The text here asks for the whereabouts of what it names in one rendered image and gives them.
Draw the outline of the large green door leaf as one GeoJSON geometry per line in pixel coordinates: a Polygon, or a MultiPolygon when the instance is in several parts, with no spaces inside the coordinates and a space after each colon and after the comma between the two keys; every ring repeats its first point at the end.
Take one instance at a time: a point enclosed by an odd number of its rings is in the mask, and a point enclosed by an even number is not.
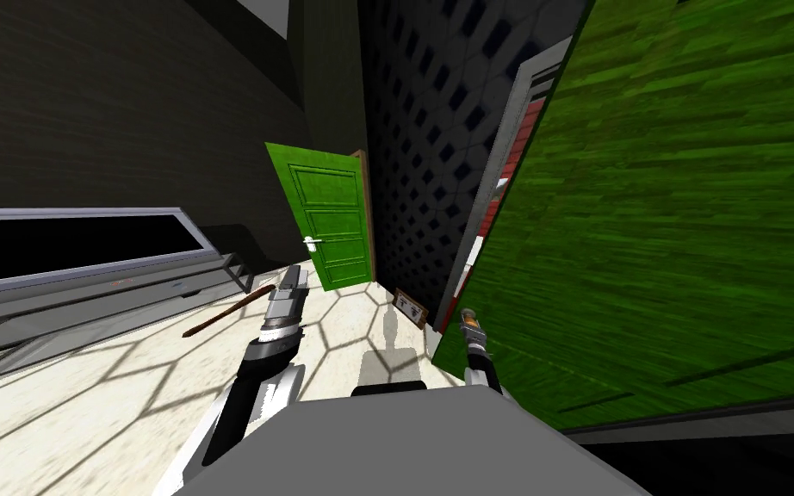
{"type": "Polygon", "coordinates": [[[558,430],[794,397],[794,0],[595,0],[459,300],[558,430]]]}

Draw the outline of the black flat television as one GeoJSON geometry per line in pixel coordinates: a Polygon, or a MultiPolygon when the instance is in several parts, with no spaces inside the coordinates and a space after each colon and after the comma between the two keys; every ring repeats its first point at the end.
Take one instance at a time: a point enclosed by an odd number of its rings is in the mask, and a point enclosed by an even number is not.
{"type": "Polygon", "coordinates": [[[0,291],[216,252],[181,208],[0,208],[0,291]]]}

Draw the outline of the brown framed picture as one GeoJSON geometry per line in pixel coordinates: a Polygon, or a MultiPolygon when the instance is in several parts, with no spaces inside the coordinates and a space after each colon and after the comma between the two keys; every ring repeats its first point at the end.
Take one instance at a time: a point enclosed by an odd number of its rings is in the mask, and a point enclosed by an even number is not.
{"type": "Polygon", "coordinates": [[[428,310],[399,288],[394,292],[392,305],[420,330],[425,329],[428,310]]]}

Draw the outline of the brown wooden stick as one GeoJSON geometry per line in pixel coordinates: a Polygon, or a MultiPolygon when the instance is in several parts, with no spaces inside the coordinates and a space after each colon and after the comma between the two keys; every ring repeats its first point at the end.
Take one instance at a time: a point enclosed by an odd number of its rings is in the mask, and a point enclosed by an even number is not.
{"type": "Polygon", "coordinates": [[[260,298],[261,296],[267,295],[272,290],[275,290],[275,289],[276,289],[276,286],[273,285],[273,284],[267,284],[265,286],[257,288],[256,290],[254,290],[253,292],[248,294],[246,297],[244,297],[242,300],[240,300],[238,303],[236,303],[232,307],[229,307],[227,310],[223,311],[222,313],[219,313],[215,317],[206,320],[205,322],[201,323],[200,325],[196,325],[196,326],[193,326],[193,327],[189,328],[187,331],[182,333],[182,338],[189,338],[189,336],[196,335],[198,332],[201,332],[202,330],[208,328],[212,324],[220,321],[221,319],[224,319],[226,316],[228,316],[230,314],[233,314],[233,313],[236,313],[239,309],[242,309],[242,308],[246,307],[247,305],[249,305],[253,301],[255,301],[258,298],[260,298]]]}

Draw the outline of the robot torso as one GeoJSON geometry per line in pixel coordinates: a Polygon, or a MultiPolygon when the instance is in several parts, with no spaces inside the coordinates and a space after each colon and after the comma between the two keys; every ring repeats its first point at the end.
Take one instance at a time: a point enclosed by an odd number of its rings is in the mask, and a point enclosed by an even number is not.
{"type": "Polygon", "coordinates": [[[174,496],[651,496],[490,388],[299,401],[174,496]]]}

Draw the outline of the small green panelled door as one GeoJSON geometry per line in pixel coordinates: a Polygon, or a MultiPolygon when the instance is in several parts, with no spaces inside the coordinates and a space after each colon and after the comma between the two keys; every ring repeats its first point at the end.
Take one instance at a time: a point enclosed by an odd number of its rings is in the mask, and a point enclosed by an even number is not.
{"type": "Polygon", "coordinates": [[[316,252],[307,250],[322,288],[330,291],[373,282],[371,206],[364,152],[343,155],[274,143],[265,147],[302,244],[306,236],[323,240],[316,252]]]}

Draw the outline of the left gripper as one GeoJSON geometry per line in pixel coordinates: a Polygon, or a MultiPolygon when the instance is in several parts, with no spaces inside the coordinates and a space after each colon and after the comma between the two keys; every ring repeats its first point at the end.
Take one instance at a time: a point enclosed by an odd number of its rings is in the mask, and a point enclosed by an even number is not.
{"type": "Polygon", "coordinates": [[[279,288],[268,298],[263,331],[299,325],[308,295],[308,277],[308,271],[301,270],[300,265],[289,265],[282,275],[279,288]]]}

